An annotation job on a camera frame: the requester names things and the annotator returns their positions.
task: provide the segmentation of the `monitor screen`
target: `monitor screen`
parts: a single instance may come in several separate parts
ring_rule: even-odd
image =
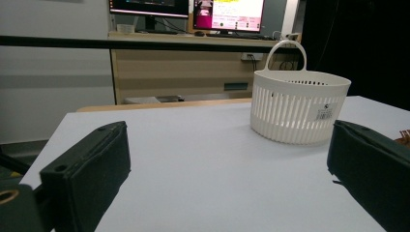
[[[193,29],[259,33],[265,0],[193,0]]]
[[[114,15],[148,15],[188,18],[189,0],[109,0]]]

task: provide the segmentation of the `white wall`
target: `white wall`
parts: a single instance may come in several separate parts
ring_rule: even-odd
[[[0,1],[0,34],[105,40],[105,0]],[[0,46],[0,144],[49,139],[63,117],[114,104],[108,50]]]
[[[286,11],[283,17],[283,25],[281,29],[281,34],[283,36],[293,33],[293,26],[295,24],[298,5],[299,0],[287,0],[286,2]]]

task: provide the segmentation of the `basket slot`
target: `basket slot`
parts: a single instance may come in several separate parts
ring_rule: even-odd
[[[306,84],[306,85],[328,85],[327,83],[324,83],[324,82],[311,81],[311,80],[286,80],[286,82],[295,83],[295,84]]]
[[[334,114],[338,115],[345,97],[303,97],[275,93],[254,86],[255,101],[251,109],[251,125],[260,134],[276,141],[309,144],[325,140],[332,133]],[[311,115],[316,105],[332,104],[336,108],[328,116]]]

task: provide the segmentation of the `white table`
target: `white table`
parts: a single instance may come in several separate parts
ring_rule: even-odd
[[[22,184],[94,129],[126,121],[132,172],[97,231],[384,231],[332,182],[329,142],[286,145],[249,125],[250,103],[69,113]],[[340,120],[391,139],[410,112],[348,97]]]

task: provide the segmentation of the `cable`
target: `cable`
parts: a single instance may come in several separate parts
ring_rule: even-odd
[[[176,30],[176,31],[180,31],[180,32],[184,32],[184,33],[188,33],[187,31],[185,31],[185,30],[183,30],[183,29],[180,29],[180,28],[178,28],[177,26],[175,26],[172,22],[170,22],[168,19],[166,19],[166,18],[164,18],[163,20],[165,20],[166,22],[168,22],[169,24],[171,24],[172,25],[172,29],[174,29],[174,30]]]
[[[174,29],[174,30],[176,30],[176,31],[180,31],[180,32],[188,33],[187,31],[184,31],[184,30],[182,30],[182,29],[180,29],[180,28],[176,27],[176,26],[175,26],[175,25],[173,25],[172,23],[170,23],[170,24],[172,25],[172,27],[170,27],[169,25],[165,25],[165,23],[162,23],[162,22],[160,22],[160,21],[158,21],[158,20],[156,20],[156,19],[154,19],[154,20],[155,20],[155,22],[156,22],[156,23],[159,23],[160,25],[163,25],[163,26],[165,26],[165,27],[168,27],[168,28]]]
[[[252,61],[253,71],[255,72],[256,71],[256,59],[255,59],[254,55],[252,55],[252,54],[249,54],[248,57]]]
[[[277,55],[276,55],[276,54],[272,54],[271,59],[272,59],[272,62],[271,62],[271,64],[270,64],[270,66],[269,66],[269,69],[270,69],[270,70],[271,70],[272,67],[274,66],[274,63],[277,61]]]
[[[281,71],[291,71],[293,70],[293,62],[283,61],[282,63],[280,63],[279,69]]]

